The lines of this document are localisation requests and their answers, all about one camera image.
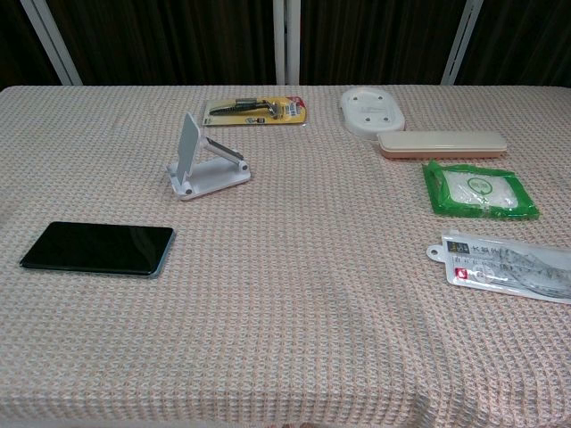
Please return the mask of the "razor in yellow blister pack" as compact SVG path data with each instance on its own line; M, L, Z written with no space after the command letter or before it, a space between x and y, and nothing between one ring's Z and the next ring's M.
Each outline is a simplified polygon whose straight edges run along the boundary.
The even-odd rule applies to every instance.
M307 109L299 96L264 96L210 100L205 105L205 127L304 124Z

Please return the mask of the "dark pleated curtain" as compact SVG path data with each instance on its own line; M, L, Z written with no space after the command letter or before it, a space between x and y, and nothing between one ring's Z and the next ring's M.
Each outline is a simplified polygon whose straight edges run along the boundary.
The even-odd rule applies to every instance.
M272 0L46 0L83 85L277 85ZM437 85L466 0L302 0L299 85ZM0 90L61 85L0 0ZM484 0L454 85L571 88L571 0Z

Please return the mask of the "white folding phone stand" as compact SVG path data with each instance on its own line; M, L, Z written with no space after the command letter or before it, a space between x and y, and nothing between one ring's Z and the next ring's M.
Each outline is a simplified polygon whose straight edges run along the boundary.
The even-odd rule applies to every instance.
M244 156L203 135L190 112L184 117L178 160L166 171L180 200L202 197L251 179Z

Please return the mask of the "white upright frame post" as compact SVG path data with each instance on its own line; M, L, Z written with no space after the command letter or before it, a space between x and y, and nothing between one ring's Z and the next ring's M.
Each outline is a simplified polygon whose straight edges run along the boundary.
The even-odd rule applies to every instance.
M301 70L302 0L272 0L276 82L298 86Z

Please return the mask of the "pink waffle tablecloth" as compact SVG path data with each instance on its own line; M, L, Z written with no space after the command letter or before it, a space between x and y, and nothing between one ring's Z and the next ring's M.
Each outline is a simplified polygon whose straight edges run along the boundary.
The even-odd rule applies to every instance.
M571 428L571 307L451 285L446 229L571 248L571 89L391 86L418 130L491 130L535 221L433 213L421 165L347 131L208 128L252 179L179 201L187 112L268 86L0 91L0 427ZM55 221L175 230L153 277L27 269Z

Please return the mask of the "green plastic packet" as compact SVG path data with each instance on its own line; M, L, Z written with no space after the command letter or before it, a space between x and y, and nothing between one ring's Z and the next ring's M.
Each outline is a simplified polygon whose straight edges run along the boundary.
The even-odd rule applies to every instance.
M540 211L517 175L474 165L422 166L434 213L448 217L538 219Z

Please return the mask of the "clear packaged ruler set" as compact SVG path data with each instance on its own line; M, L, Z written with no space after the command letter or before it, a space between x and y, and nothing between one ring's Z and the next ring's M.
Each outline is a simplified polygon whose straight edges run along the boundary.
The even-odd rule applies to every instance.
M571 250L448 230L426 255L450 284L571 305Z

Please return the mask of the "white oval plastic dish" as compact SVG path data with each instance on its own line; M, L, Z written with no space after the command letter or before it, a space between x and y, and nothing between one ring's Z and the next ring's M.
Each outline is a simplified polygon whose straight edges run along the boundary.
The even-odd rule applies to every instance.
M392 95L374 87L355 87L341 96L345 127L354 135L375 140L382 132L402 131L404 115Z

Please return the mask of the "beige long plastic case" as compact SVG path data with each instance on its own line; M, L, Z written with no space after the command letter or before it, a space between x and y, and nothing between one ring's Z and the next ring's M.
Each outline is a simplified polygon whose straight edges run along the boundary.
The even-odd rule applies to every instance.
M377 135L389 159L497 158L507 142L492 131L391 131Z

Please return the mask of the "white slanted frame post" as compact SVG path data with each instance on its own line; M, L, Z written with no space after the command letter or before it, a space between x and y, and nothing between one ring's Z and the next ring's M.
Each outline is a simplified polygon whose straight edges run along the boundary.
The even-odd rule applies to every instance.
M46 0L20 0L56 75L64 86L82 86L70 52Z
M456 35L443 71L441 79L443 86L453 86L456 82L483 4L484 0L466 0L465 2L465 7L461 14Z

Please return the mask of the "black smartphone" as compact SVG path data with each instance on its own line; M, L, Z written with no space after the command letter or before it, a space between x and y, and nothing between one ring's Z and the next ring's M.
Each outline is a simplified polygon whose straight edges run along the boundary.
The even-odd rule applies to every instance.
M174 241L165 226L55 221L23 256L27 269L118 276L157 276Z

